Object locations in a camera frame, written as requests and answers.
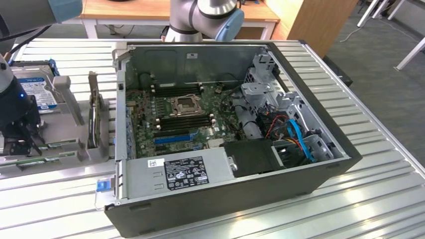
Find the motherboard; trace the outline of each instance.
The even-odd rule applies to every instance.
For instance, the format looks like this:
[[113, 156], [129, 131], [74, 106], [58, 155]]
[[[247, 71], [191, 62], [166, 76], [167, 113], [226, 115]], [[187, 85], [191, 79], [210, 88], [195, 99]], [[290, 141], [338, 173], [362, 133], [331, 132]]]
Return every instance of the motherboard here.
[[138, 158], [219, 147], [246, 139], [231, 100], [218, 84], [127, 92]]

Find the ribbed aluminum surface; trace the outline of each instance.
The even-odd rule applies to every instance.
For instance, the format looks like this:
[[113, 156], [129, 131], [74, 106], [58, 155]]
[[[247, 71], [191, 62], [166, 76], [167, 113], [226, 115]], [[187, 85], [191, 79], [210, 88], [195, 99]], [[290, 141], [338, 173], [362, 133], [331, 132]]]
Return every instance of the ribbed aluminum surface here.
[[[276, 44], [364, 159], [311, 195], [139, 238], [424, 238], [424, 168], [308, 49], [296, 41]], [[89, 71], [98, 71], [103, 96], [115, 98], [111, 46], [93, 40], [38, 40], [19, 58], [53, 57], [62, 74], [71, 75], [79, 100], [89, 97]], [[110, 161], [0, 180], [0, 238], [121, 238], [94, 205], [97, 180], [114, 170]]]

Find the blue pcie slot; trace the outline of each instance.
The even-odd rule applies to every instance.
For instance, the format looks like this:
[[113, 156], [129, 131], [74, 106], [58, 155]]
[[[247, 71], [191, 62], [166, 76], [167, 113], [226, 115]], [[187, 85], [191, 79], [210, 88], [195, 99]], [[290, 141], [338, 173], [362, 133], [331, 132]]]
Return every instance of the blue pcie slot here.
[[175, 137], [168, 137], [168, 138], [156, 138], [154, 140], [154, 144], [160, 144], [160, 143], [176, 143], [176, 142], [182, 142], [182, 141], [191, 141], [192, 137], [191, 135], [180, 135], [180, 136], [175, 136]]

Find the wooden table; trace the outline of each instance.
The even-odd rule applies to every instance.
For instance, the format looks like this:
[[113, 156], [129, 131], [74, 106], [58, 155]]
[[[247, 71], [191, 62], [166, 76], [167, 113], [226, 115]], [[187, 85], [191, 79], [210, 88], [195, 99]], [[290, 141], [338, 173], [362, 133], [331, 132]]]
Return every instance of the wooden table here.
[[[98, 38], [97, 25], [170, 25], [171, 0], [130, 0], [117, 2], [109, 0], [85, 0], [81, 18], [65, 23], [83, 24], [89, 38]], [[270, 40], [280, 18], [260, 1], [248, 1], [243, 5], [246, 22], [243, 27], [263, 28], [260, 39]]]

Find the warning label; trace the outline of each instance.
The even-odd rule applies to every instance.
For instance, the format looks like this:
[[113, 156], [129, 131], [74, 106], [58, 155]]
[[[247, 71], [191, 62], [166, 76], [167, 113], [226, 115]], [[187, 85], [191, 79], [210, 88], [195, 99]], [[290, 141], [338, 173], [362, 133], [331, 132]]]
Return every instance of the warning label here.
[[170, 190], [210, 183], [202, 156], [164, 162], [164, 169]]
[[29, 95], [35, 95], [38, 107], [41, 111], [50, 110], [58, 106], [53, 92], [46, 88], [47, 83], [45, 78], [22, 78], [19, 83]]

